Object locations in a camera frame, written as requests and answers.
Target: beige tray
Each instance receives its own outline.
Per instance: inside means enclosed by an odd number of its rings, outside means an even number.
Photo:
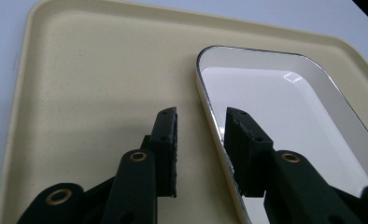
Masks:
[[[368,129],[368,64],[335,38],[120,2],[43,2],[26,26],[0,223],[15,223],[48,186],[89,189],[113,176],[169,106],[178,113],[177,198],[159,199],[159,223],[239,222],[195,86],[196,56],[211,45],[313,59]]]

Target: white table surface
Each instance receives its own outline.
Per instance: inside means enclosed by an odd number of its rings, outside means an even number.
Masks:
[[[351,0],[132,0],[332,35],[368,62],[368,17]],[[0,0],[0,171],[26,15],[38,0]]]

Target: metal tray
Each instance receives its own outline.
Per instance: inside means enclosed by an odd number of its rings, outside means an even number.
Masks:
[[[159,222],[239,222],[195,85],[196,57],[212,45],[314,59],[368,128],[368,65],[335,38],[116,1],[41,2],[22,45],[0,223],[14,223],[48,186],[89,189],[113,176],[170,106],[178,113],[177,198],[159,199]]]
[[[299,54],[211,47],[199,55],[197,71],[198,90],[233,186],[234,170],[223,148],[227,107],[247,111],[275,149],[305,155],[330,185],[355,196],[368,186],[368,131],[318,64]],[[268,222],[261,199],[240,198],[253,223]]]

